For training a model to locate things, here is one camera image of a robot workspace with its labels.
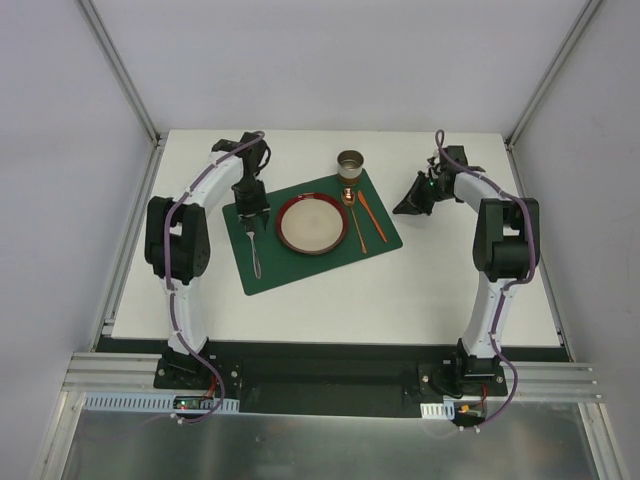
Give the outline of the silver fork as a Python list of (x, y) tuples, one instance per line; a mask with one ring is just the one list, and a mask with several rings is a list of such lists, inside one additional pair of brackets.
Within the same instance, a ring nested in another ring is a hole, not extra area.
[(252, 256), (252, 265), (253, 265), (254, 276), (255, 276), (256, 279), (261, 279), (262, 278), (262, 268), (261, 268), (261, 263), (260, 263), (260, 259), (259, 259), (259, 255), (258, 255), (258, 251), (257, 251), (257, 247), (256, 247), (256, 243), (255, 243), (255, 232), (254, 231), (247, 231), (246, 235), (249, 238), (250, 247), (251, 247), (251, 256)]

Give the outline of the red rimmed beige plate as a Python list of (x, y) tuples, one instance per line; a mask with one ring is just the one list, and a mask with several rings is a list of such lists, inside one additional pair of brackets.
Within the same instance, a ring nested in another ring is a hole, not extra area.
[(322, 255), (345, 238), (349, 222), (344, 207), (324, 193), (295, 195), (285, 201), (276, 216), (276, 232), (290, 250)]

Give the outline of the orange knife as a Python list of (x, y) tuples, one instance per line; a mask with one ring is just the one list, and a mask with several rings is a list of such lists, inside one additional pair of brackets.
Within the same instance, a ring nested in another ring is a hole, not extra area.
[(382, 239), (382, 241), (384, 243), (387, 243), (388, 242), (387, 236), (386, 236), (384, 230), (382, 229), (381, 225), (379, 224), (375, 214), (373, 213), (373, 210), (369, 206), (369, 203), (367, 202), (364, 193), (361, 190), (359, 190), (357, 192), (357, 197), (358, 197), (358, 200), (360, 201), (361, 205), (364, 207), (364, 209), (366, 210), (367, 214), (369, 215), (369, 218), (370, 218), (372, 224), (374, 225), (376, 231), (378, 232), (380, 238)]

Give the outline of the green placemat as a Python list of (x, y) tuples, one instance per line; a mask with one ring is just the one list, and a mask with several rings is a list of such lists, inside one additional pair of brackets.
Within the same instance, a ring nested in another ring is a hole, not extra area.
[[(262, 293), (401, 248), (403, 242), (368, 171), (362, 172), (355, 190), (361, 190), (364, 193), (369, 206), (387, 236), (387, 243), (384, 243), (380, 238), (364, 207), (358, 204), (355, 206), (355, 212), (368, 250), (367, 254), (363, 254), (351, 214), (340, 200), (343, 185), (335, 174), (321, 177), (273, 191), (267, 195), (272, 207), (269, 225), (267, 231), (261, 228), (255, 238), (262, 267), (261, 279), (256, 279), (254, 276), (249, 238), (239, 222), (235, 205), (224, 206), (222, 213), (244, 293), (248, 296)], [(276, 232), (276, 216), (286, 200), (295, 195), (315, 192), (334, 197), (344, 207), (349, 228), (344, 240), (335, 249), (322, 255), (312, 256), (294, 252), (280, 241)]]

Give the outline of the copper spoon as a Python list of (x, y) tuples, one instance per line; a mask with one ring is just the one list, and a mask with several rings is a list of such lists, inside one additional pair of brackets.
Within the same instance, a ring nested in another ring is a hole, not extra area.
[(363, 254), (367, 254), (368, 250), (367, 250), (363, 235), (361, 233), (361, 229), (360, 229), (357, 215), (355, 212), (356, 198), (355, 198), (354, 190), (351, 187), (345, 187), (341, 193), (341, 200), (351, 213), (351, 217), (354, 222), (356, 233), (359, 239), (361, 251)]

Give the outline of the steel cup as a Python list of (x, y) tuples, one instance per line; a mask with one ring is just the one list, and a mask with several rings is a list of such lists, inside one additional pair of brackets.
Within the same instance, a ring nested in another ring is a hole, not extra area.
[(344, 150), (337, 157), (337, 175), (346, 186), (356, 185), (363, 171), (364, 156), (357, 150)]

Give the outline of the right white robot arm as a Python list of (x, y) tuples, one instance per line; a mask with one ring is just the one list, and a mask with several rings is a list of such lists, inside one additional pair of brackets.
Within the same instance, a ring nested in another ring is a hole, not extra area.
[(393, 213), (430, 215), (437, 203), (450, 199), (477, 214), (472, 259), (479, 283), (453, 359), (429, 375), (429, 384), (460, 398), (503, 374), (501, 339), (508, 310), (518, 288), (532, 281), (540, 259), (539, 203), (509, 194), (482, 168), (468, 164), (463, 146), (450, 145), (437, 148)]

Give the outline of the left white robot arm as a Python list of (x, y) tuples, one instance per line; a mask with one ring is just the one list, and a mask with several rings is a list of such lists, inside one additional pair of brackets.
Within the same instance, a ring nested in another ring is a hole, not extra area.
[(234, 195), (236, 215), (247, 233), (254, 273), (262, 274), (255, 247), (256, 227), (268, 223), (271, 207), (259, 178), (271, 149), (262, 131), (238, 141), (220, 139), (198, 175), (172, 197), (147, 203), (144, 258), (162, 282), (171, 331), (163, 367), (188, 388), (204, 387), (214, 373), (206, 355), (208, 336), (200, 312), (198, 284), (211, 257), (208, 216), (224, 195)]

